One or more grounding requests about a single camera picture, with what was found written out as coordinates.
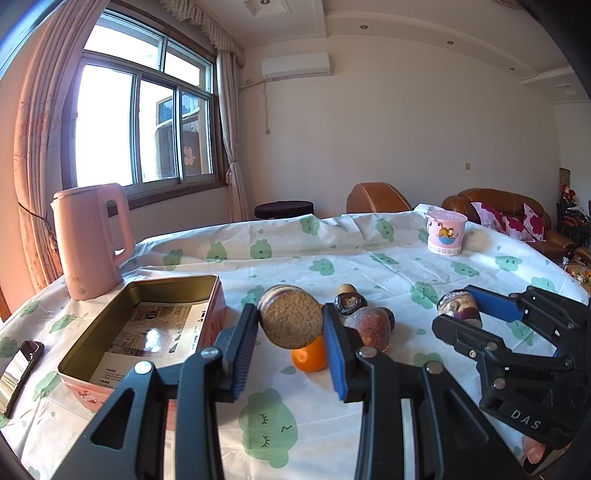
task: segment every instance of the tablecloth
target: tablecloth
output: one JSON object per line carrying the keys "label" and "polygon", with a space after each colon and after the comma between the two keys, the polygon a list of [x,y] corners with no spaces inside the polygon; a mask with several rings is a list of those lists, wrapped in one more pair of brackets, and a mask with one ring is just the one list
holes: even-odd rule
{"label": "tablecloth", "polygon": [[[57,365],[125,283],[142,278],[216,273],[233,325],[246,303],[276,284],[294,284],[319,302],[352,283],[371,306],[391,309],[396,327],[388,354],[422,365],[442,361],[468,394],[480,399],[475,363],[436,339],[435,303],[454,288],[474,284],[501,294],[545,288],[587,303],[574,279],[527,244],[468,223],[463,251],[442,257],[427,250],[425,213],[314,216],[213,226],[147,239],[123,265],[124,282],[89,301],[72,300],[63,279],[19,308],[0,330],[0,371],[26,339],[46,346],[2,434],[37,480],[48,480],[91,418],[60,382]],[[554,348],[520,322],[483,315],[483,328],[518,352],[552,355]],[[351,479],[359,442],[361,404],[343,404],[328,370],[305,374],[290,351],[260,329],[246,389],[235,404],[218,404],[220,443],[228,480]],[[266,425],[265,429],[252,426]],[[518,458],[522,434],[491,418]],[[174,435],[167,435],[165,469],[173,472]]]}

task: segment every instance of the pink pillow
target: pink pillow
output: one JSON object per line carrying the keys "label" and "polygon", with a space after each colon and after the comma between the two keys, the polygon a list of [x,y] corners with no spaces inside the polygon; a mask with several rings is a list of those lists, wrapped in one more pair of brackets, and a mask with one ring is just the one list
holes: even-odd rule
{"label": "pink pillow", "polygon": [[544,218],[535,213],[526,203],[523,204],[523,208],[525,210],[525,220],[523,221],[525,229],[531,233],[536,240],[543,240],[545,227]]}
{"label": "pink pillow", "polygon": [[495,232],[505,233],[505,224],[501,214],[493,207],[482,202],[472,202],[472,206],[476,209],[480,217],[480,224]]}
{"label": "pink pillow", "polygon": [[524,224],[517,217],[511,215],[503,215],[503,223],[505,225],[505,232],[511,238],[521,240],[522,242],[535,242],[534,237],[525,229]]}

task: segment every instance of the orange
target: orange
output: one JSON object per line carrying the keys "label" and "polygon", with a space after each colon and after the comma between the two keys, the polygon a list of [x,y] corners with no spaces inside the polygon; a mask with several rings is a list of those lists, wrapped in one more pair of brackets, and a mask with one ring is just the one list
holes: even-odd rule
{"label": "orange", "polygon": [[326,367],[326,351],[322,335],[304,348],[291,351],[291,359],[294,365],[303,372],[317,372]]}

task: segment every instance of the window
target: window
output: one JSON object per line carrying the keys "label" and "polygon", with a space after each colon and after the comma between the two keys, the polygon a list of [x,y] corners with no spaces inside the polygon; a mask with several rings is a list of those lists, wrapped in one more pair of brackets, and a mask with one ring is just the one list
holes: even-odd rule
{"label": "window", "polygon": [[211,59],[178,36],[104,12],[73,86],[75,130],[64,183],[117,182],[131,199],[195,184],[220,186],[213,70]]}

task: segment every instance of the dark round stool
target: dark round stool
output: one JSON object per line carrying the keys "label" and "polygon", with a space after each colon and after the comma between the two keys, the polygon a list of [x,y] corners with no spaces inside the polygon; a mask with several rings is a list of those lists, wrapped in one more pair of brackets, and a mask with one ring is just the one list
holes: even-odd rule
{"label": "dark round stool", "polygon": [[263,203],[255,207],[255,217],[261,220],[272,218],[293,218],[300,215],[314,215],[314,204],[312,202],[301,202],[299,200]]}

